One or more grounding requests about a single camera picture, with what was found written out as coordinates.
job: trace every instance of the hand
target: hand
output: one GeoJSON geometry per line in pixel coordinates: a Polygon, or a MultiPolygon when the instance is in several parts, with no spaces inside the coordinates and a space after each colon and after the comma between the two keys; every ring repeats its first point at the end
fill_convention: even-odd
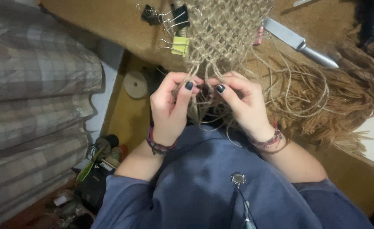
{"type": "Polygon", "coordinates": [[[184,81],[187,73],[170,72],[155,93],[150,96],[150,106],[154,121],[153,140],[155,143],[171,146],[183,132],[187,123],[187,107],[190,98],[200,92],[197,85],[204,81],[197,76],[184,83],[177,100],[172,91],[184,81]]]}
{"type": "Polygon", "coordinates": [[[211,85],[217,85],[220,96],[229,104],[235,120],[245,133],[255,141],[264,142],[273,138],[274,128],[266,115],[266,106],[260,84],[252,83],[245,76],[232,71],[225,73],[225,84],[216,78],[209,79],[211,85]],[[242,98],[233,90],[242,94],[242,98]]]}

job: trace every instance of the silver brooch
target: silver brooch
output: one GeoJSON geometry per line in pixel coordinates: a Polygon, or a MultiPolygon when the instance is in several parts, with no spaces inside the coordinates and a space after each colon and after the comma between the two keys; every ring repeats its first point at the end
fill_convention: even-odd
{"type": "Polygon", "coordinates": [[[241,172],[234,172],[230,176],[231,182],[234,183],[236,187],[239,187],[241,184],[245,184],[246,178],[244,174],[241,174],[241,172]]]}

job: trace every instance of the spool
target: spool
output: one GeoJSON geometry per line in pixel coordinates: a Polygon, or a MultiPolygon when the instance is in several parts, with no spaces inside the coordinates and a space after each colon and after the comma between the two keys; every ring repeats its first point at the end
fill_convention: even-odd
{"type": "Polygon", "coordinates": [[[148,93],[148,82],[140,72],[128,72],[123,80],[123,86],[134,99],[140,99],[148,93]]]}

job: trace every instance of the forearm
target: forearm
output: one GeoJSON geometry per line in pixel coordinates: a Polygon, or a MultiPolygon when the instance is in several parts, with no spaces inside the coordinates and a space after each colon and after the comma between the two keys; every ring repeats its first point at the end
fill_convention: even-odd
{"type": "Polygon", "coordinates": [[[294,142],[290,142],[277,153],[261,153],[261,155],[291,183],[318,182],[328,177],[320,162],[294,142]]]}
{"type": "Polygon", "coordinates": [[[153,155],[146,140],[136,147],[115,171],[117,176],[150,181],[163,163],[163,155],[153,155]]]}

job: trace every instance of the fingernail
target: fingernail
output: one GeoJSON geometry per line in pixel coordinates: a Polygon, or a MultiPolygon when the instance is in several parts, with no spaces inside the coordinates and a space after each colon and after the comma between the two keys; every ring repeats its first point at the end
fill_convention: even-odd
{"type": "Polygon", "coordinates": [[[224,85],[220,84],[220,85],[217,86],[217,91],[219,93],[222,93],[224,90],[225,90],[225,86],[224,85]]]}
{"type": "Polygon", "coordinates": [[[186,83],[186,86],[184,86],[187,90],[191,91],[191,89],[193,88],[193,82],[191,81],[188,81],[186,83]]]}

